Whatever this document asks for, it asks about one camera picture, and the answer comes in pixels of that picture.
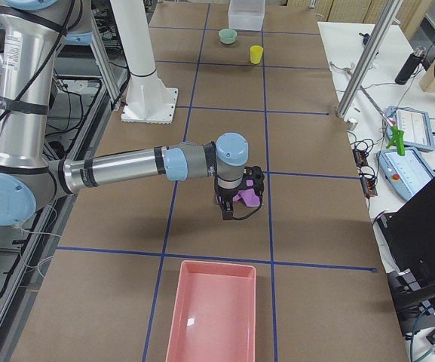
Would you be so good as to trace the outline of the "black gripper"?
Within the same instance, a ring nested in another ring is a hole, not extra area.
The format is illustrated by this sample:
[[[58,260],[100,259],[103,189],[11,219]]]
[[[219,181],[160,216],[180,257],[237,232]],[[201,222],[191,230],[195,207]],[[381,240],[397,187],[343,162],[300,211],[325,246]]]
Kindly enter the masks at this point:
[[[224,220],[234,219],[234,197],[237,194],[237,189],[216,188],[216,200],[222,211],[222,218]]]

